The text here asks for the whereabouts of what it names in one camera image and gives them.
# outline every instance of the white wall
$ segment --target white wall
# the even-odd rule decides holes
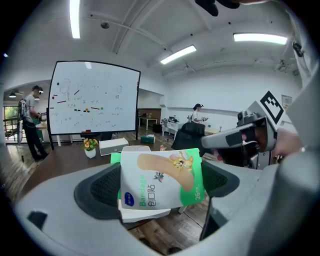
[[[35,103],[34,109],[35,111],[40,111],[41,113],[45,113],[48,107],[48,99],[40,99]]]
[[[237,125],[237,113],[245,110],[270,90],[281,102],[282,94],[294,100],[300,85],[291,74],[271,69],[251,67],[223,67],[171,79],[167,83],[167,112],[186,122],[195,104],[203,104],[202,116],[209,120],[203,124],[222,131]],[[295,131],[287,115],[286,129]]]
[[[138,109],[160,109],[161,94],[139,89]]]

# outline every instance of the backpack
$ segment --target backpack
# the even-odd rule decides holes
[[[23,120],[27,114],[27,102],[23,98],[22,100],[19,101],[18,104],[18,122]]]

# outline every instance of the window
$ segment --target window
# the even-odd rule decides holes
[[[18,122],[18,106],[4,106],[3,107],[3,128],[5,138],[17,142],[17,122]],[[22,139],[26,138],[25,131],[22,130]]]

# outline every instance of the bandage package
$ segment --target bandage package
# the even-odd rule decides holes
[[[122,208],[161,210],[203,201],[201,161],[198,148],[122,152]]]

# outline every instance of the man in black pants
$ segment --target man in black pants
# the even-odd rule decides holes
[[[25,132],[26,141],[28,143],[31,155],[33,159],[38,162],[44,159],[48,154],[42,147],[39,136],[37,134],[36,125],[34,124],[32,117],[41,119],[41,114],[38,114],[35,110],[35,98],[39,98],[40,87],[38,85],[32,88],[32,92],[25,98],[26,113],[23,116],[23,129]]]

